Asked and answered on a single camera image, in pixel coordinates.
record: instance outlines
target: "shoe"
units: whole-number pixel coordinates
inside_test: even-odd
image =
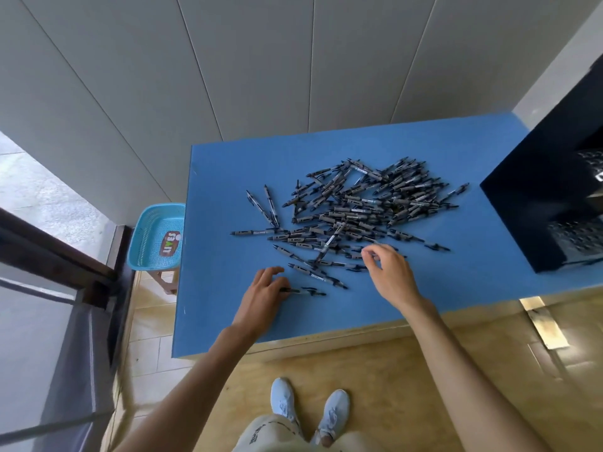
[[[293,389],[289,382],[282,377],[275,379],[272,382],[272,389],[270,390],[270,406],[272,412],[283,417],[288,418],[293,425],[297,427],[297,432],[302,438],[302,429],[297,419],[295,398],[293,395]]]
[[[335,441],[343,432],[349,417],[350,395],[345,390],[336,390],[324,404],[323,419],[318,424],[311,444],[320,444],[321,438],[327,434]]]

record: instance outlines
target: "sneaker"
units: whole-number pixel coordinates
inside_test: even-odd
[[[345,390],[336,390],[324,404],[323,419],[312,437],[311,444],[320,444],[327,434],[335,441],[343,432],[350,417],[350,395]]]
[[[302,429],[299,420],[297,419],[293,389],[286,379],[279,377],[272,383],[272,389],[270,390],[270,406],[272,407],[272,412],[288,418],[291,423],[297,427],[296,433],[303,438],[303,434],[301,433]]]

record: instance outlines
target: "pants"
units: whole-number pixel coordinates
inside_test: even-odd
[[[289,419],[270,414],[260,416],[245,429],[233,452],[255,451],[327,451],[333,452],[385,452],[385,450],[358,432],[345,433],[330,448],[308,444]]]

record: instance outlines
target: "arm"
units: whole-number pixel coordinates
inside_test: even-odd
[[[192,451],[210,412],[241,357],[274,320],[290,287],[281,267],[261,269],[247,289],[231,326],[115,452]]]
[[[381,260],[377,266],[373,255]],[[545,452],[551,449],[484,375],[420,295],[404,257],[388,245],[362,251],[375,287],[406,318],[417,337],[448,415],[467,452]]]

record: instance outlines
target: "brown label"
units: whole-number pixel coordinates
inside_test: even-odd
[[[162,257],[173,256],[181,239],[182,235],[179,231],[168,231],[159,246],[159,255]]]

